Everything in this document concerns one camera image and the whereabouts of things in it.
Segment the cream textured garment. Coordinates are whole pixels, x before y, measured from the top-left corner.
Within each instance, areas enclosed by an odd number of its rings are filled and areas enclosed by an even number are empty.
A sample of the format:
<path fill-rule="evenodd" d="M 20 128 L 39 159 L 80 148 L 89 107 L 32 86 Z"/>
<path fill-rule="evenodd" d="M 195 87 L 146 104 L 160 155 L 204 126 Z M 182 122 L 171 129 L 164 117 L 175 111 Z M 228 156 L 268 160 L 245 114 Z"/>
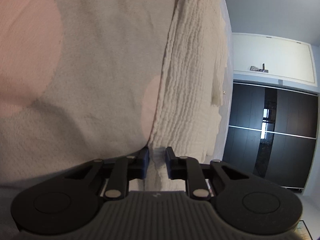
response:
<path fill-rule="evenodd" d="M 147 191 L 182 190 L 168 178 L 165 149 L 204 162 L 213 154 L 228 48 L 221 0 L 178 0 L 165 50 L 148 147 Z"/>

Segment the grey pink-dotted bedspread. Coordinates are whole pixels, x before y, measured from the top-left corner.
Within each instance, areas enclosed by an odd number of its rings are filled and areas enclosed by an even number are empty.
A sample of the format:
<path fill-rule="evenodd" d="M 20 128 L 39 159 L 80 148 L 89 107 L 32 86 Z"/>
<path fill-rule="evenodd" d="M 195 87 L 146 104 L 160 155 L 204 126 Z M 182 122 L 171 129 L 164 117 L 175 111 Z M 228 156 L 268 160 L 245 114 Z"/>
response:
<path fill-rule="evenodd" d="M 24 189 L 148 146 L 178 0 L 1 0 L 1 239 Z"/>

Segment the white door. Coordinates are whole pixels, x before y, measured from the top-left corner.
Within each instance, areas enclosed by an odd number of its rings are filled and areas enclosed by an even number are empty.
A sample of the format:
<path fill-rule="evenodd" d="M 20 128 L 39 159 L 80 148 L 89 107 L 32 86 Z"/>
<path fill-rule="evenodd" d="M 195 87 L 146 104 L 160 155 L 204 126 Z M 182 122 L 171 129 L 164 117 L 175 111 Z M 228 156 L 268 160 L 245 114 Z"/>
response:
<path fill-rule="evenodd" d="M 317 86 L 310 44 L 275 36 L 233 34 L 235 74 Z"/>

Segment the black wardrobe with glass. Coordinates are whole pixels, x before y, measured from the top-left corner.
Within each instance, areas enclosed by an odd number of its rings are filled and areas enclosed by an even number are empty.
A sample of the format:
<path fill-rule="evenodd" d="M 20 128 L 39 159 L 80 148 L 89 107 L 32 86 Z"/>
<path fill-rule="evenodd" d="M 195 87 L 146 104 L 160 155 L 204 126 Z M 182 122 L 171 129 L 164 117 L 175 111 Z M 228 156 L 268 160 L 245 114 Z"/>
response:
<path fill-rule="evenodd" d="M 302 191 L 316 146 L 318 96 L 236 82 L 223 161 Z"/>

